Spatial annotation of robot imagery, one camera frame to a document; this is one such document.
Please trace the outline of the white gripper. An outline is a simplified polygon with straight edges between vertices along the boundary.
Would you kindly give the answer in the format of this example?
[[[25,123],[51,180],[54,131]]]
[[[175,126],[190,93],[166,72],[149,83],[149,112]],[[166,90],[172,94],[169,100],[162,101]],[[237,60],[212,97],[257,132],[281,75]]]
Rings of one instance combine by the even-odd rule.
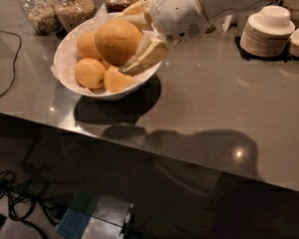
[[[139,0],[120,12],[115,20],[132,23],[140,30],[151,31],[152,22],[161,33],[145,33],[136,53],[119,71],[138,75],[169,53],[174,41],[189,41],[203,34],[208,27],[208,16],[202,0]]]

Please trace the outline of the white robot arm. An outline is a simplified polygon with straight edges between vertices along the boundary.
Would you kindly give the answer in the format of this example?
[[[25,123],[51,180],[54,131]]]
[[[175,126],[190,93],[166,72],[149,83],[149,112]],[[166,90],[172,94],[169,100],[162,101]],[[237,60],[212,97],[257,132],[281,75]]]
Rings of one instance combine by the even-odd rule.
[[[117,17],[143,30],[153,28],[154,32],[143,37],[136,54],[120,66],[120,71],[124,74],[143,72],[163,60],[173,45],[204,33],[212,21],[260,7],[267,1],[141,0]]]

